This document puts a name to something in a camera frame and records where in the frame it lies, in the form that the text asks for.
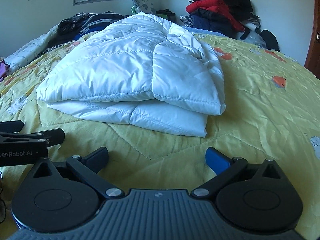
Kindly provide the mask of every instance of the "silver bolt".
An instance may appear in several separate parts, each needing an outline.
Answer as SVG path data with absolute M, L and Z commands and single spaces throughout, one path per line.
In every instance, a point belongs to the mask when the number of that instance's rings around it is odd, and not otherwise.
M 119 188 L 110 188 L 106 191 L 106 194 L 109 197 L 119 197 L 122 194 L 122 191 Z
M 193 191 L 193 194 L 195 194 L 198 197 L 204 197 L 209 195 L 209 190 L 205 189 L 205 188 L 197 188 Z

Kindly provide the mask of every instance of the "door frame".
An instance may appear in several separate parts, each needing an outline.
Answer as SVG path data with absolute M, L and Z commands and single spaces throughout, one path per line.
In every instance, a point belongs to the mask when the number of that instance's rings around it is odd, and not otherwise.
M 309 51 L 307 55 L 306 62 L 304 64 L 304 67 L 307 68 L 308 70 L 312 71 L 314 66 L 310 65 L 310 60 L 313 54 L 314 50 L 314 45 L 315 45 L 315 40 L 317 38 L 317 33 L 318 33 L 318 18 L 319 18 L 319 0 L 315 0 L 315 13 L 314 13 L 314 20 L 313 20 L 313 30 L 312 30 L 312 35 L 311 35 L 311 40 L 310 40 L 310 46 L 309 46 Z

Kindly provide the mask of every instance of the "bed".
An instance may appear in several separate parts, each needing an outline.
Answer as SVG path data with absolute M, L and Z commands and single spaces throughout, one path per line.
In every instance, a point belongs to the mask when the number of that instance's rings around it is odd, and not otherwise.
M 22 133 L 62 128 L 65 141 L 49 148 L 52 161 L 107 147 L 110 160 L 99 175 L 125 191 L 191 191 L 215 176 L 204 161 L 208 147 L 229 157 L 242 156 L 249 163 L 274 158 L 304 204 L 297 231 L 307 240 L 320 235 L 320 80 L 311 72 L 282 53 L 193 33 L 214 48 L 225 79 L 227 109 L 221 116 L 209 116 L 205 138 L 81 120 L 48 108 L 37 100 L 36 88 L 63 57 L 93 34 L 56 48 L 6 77 L 0 83 L 0 121 L 22 120 Z M 4 176 L 1 197 L 8 206 L 30 168 L 0 168 Z M 0 239 L 16 230 L 8 210 L 0 224 Z

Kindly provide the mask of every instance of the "gray ribbed surface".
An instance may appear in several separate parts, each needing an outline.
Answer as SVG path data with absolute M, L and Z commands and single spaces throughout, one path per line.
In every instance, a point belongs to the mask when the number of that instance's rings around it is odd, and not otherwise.
M 294 231 L 278 236 L 254 236 L 222 221 L 207 201 L 184 190 L 132 190 L 109 200 L 84 226 L 65 233 L 19 230 L 10 240 L 303 240 Z

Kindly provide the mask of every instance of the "round disc cover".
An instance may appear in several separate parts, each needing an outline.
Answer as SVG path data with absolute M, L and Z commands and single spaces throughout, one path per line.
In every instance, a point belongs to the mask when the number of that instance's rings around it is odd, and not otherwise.
M 276 233 L 293 229 L 302 213 L 294 188 L 281 180 L 242 181 L 217 195 L 216 205 L 230 222 L 248 231 Z
M 75 228 L 94 216 L 99 207 L 97 193 L 76 181 L 61 179 L 50 185 L 35 185 L 28 191 L 15 196 L 12 213 L 20 225 L 36 232 Z

